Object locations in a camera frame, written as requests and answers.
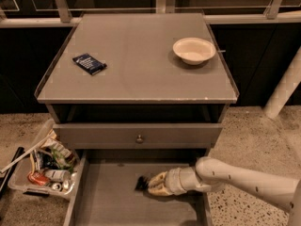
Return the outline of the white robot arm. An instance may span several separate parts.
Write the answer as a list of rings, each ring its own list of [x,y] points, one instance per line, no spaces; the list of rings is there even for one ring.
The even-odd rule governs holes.
[[[161,172],[150,180],[150,194],[170,199],[205,192],[214,222],[224,226],[271,226],[260,215],[247,218],[241,205],[247,196],[259,211],[283,213],[284,226],[301,226],[301,112],[286,106],[301,80],[298,51],[267,105],[231,107],[224,130],[210,154],[194,166]]]

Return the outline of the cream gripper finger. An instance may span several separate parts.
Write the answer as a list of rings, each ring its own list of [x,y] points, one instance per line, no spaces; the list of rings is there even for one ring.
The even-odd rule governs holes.
[[[160,172],[159,174],[150,178],[149,184],[150,185],[158,185],[158,184],[163,183],[166,179],[166,175],[167,175],[166,171]]]
[[[159,185],[155,187],[149,187],[148,192],[153,196],[171,196],[172,192],[165,186]]]

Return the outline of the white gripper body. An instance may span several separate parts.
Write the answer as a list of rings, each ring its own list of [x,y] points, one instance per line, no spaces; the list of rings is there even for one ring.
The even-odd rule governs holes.
[[[171,169],[166,174],[166,188],[173,195],[182,195],[196,189],[196,172],[193,167]]]

